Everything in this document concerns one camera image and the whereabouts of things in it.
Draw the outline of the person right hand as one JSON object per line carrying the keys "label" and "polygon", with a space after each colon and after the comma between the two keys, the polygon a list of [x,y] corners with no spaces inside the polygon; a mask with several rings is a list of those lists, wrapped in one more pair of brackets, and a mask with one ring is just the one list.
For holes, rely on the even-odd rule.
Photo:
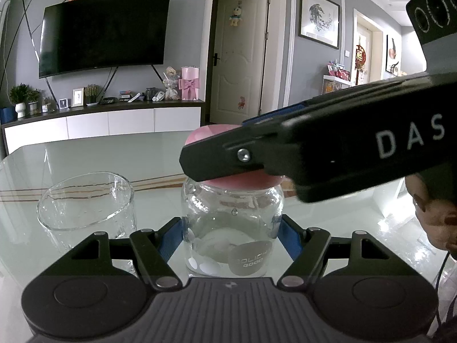
{"label": "person right hand", "polygon": [[456,206],[451,201],[431,198],[418,175],[407,176],[405,185],[413,198],[416,218],[429,242],[436,249],[456,255]]}

